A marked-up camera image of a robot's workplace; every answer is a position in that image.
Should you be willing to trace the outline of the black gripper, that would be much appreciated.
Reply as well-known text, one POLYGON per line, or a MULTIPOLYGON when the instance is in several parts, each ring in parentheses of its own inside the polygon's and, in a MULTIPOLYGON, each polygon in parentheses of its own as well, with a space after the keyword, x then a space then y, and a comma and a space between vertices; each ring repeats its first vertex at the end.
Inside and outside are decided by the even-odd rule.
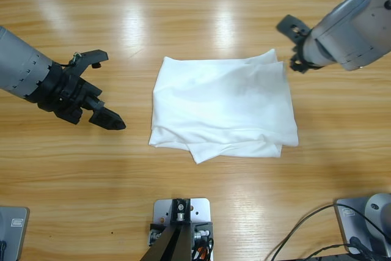
POLYGON ((290 59, 290 68, 292 70, 305 73, 308 70, 322 68, 322 66, 307 61, 304 57, 304 44, 312 32, 305 23, 292 15, 286 15, 277 24, 276 29, 294 43, 294 55, 290 59))
POLYGON ((81 78, 88 66, 100 68, 108 59, 107 52, 92 50, 76 52, 66 67, 53 62, 48 75, 37 83, 27 101, 73 124, 79 123, 83 109, 91 110, 90 123, 106 130, 124 130, 126 125, 122 118, 98 99, 101 90, 81 78))

